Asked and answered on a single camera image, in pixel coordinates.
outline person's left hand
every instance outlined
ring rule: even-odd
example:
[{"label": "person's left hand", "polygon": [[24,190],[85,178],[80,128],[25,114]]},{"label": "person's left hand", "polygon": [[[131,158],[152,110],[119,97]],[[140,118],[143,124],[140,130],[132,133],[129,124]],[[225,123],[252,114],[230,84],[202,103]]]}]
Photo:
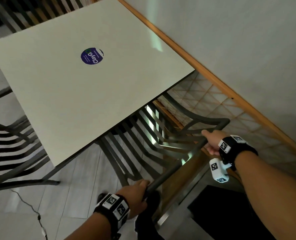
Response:
[{"label": "person's left hand", "polygon": [[147,203],[142,201],[142,198],[149,183],[150,181],[142,179],[134,185],[123,187],[116,193],[126,198],[130,208],[129,219],[139,215],[147,208]]}]

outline white tabletop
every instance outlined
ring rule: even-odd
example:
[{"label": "white tabletop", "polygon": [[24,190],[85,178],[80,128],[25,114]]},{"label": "white tabletop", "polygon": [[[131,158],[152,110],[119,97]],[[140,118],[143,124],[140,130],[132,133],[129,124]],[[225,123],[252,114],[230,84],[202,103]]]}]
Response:
[{"label": "white tabletop", "polygon": [[194,70],[117,0],[1,38],[0,68],[55,166]]}]

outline black mat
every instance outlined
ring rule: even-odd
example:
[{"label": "black mat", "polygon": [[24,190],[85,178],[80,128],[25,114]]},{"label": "black mat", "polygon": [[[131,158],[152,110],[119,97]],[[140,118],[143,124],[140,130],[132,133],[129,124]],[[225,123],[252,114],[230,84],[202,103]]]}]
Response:
[{"label": "black mat", "polygon": [[214,240],[275,239],[244,193],[208,185],[188,209],[194,221]]}]

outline black wristband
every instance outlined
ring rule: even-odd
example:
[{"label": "black wristband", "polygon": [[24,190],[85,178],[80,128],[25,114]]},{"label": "black wristband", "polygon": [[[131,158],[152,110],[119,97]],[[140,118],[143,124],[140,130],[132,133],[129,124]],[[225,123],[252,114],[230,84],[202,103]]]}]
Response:
[{"label": "black wristband", "polygon": [[244,139],[237,135],[230,135],[223,138],[219,146],[219,154],[222,158],[223,164],[231,164],[231,169],[236,170],[235,159],[239,153],[243,151],[250,151],[258,155],[258,152],[251,147]]},{"label": "black wristband", "polygon": [[107,194],[97,205],[94,212],[104,215],[111,228],[111,238],[114,238],[118,230],[127,221],[130,209],[128,202],[122,195]]}]

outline round sticker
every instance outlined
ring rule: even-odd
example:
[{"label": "round sticker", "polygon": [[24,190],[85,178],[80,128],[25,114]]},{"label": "round sticker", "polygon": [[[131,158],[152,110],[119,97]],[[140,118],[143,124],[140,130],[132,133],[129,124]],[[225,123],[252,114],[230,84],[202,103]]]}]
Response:
[{"label": "round sticker", "polygon": [[103,52],[101,49],[88,48],[81,53],[81,59],[88,65],[98,64],[103,60]]}]

